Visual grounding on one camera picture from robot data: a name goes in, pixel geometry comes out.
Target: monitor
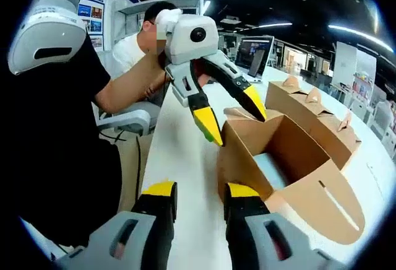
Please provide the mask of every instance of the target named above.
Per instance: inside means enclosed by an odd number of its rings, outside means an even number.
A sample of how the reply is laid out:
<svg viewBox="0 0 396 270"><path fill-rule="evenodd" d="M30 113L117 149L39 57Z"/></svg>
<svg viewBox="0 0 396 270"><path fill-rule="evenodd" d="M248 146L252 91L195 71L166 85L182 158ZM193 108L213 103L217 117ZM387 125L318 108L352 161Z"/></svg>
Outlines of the monitor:
<svg viewBox="0 0 396 270"><path fill-rule="evenodd" d="M273 36L242 38L235 64L248 69L249 75L252 77L255 77L256 74L262 74L268 63L273 41Z"/></svg>

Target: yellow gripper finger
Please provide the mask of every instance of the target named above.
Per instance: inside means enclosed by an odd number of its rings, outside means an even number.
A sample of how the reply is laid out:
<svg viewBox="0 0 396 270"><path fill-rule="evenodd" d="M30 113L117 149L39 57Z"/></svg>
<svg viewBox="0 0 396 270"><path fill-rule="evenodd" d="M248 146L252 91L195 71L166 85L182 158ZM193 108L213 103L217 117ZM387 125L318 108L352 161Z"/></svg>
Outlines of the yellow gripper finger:
<svg viewBox="0 0 396 270"><path fill-rule="evenodd" d="M198 128L203 132L209 142L214 142L219 146L223 146L220 127L218 126L216 116L210 107L194 110L192 112L194 121Z"/></svg>
<svg viewBox="0 0 396 270"><path fill-rule="evenodd" d="M252 100L253 104L260 111L260 113L263 116L264 120L266 120L267 119L267 114L265 112L265 106L264 106L262 100L260 99L259 93L254 88L254 86L253 85L249 86L243 92Z"/></svg>

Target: camera lens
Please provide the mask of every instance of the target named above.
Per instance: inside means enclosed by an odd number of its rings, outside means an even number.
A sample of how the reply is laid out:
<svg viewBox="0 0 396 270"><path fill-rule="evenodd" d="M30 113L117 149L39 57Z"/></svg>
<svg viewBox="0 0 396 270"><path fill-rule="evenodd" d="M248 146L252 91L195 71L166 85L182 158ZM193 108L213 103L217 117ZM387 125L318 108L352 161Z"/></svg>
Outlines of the camera lens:
<svg viewBox="0 0 396 270"><path fill-rule="evenodd" d="M202 42L206 38L206 31L202 27L197 27L194 30L192 30L190 39L193 42Z"/></svg>

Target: human arm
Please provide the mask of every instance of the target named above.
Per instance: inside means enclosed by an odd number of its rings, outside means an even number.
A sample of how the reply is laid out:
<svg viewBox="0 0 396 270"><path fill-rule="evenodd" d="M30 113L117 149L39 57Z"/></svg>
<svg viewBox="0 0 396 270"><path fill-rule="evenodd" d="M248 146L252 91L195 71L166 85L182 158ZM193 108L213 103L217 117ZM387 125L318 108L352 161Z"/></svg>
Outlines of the human arm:
<svg viewBox="0 0 396 270"><path fill-rule="evenodd" d="M197 76L198 84L201 87L203 87L206 83L208 83L210 77L204 74L204 68L199 63L199 61L194 62L194 73ZM165 74L166 72L164 71L157 79L155 79L155 81L146 90L144 94L144 98L151 97L156 91L160 90L161 87L165 85L165 82L171 82L171 77L169 77L169 75L166 75L166 79L165 79Z"/></svg>
<svg viewBox="0 0 396 270"><path fill-rule="evenodd" d="M117 113L145 98L150 85L164 70L158 63L156 53L147 53L135 66L109 83L95 96L97 105L107 113Z"/></svg>

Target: cardboard box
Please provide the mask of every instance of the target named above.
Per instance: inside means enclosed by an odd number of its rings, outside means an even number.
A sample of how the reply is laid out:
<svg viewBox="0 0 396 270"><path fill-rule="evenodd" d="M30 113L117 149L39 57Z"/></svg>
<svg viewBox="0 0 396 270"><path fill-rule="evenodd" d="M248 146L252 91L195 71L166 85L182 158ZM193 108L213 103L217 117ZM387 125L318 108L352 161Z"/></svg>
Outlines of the cardboard box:
<svg viewBox="0 0 396 270"><path fill-rule="evenodd" d="M303 92L293 76L285 82L269 83L265 106L294 120L323 147L340 170L348 165L361 144L349 125L351 117L347 116L344 122L338 120L322 106L317 88L309 94Z"/></svg>
<svg viewBox="0 0 396 270"><path fill-rule="evenodd" d="M222 129L225 142L218 154L218 192L226 182L248 185L263 201L279 196L323 236L351 244L364 229L364 215L346 179L323 148L292 119L267 110L267 121L255 120L243 109L228 109ZM268 153L287 178L288 186L276 190L256 164L255 155ZM329 193L353 220L348 219Z"/></svg>

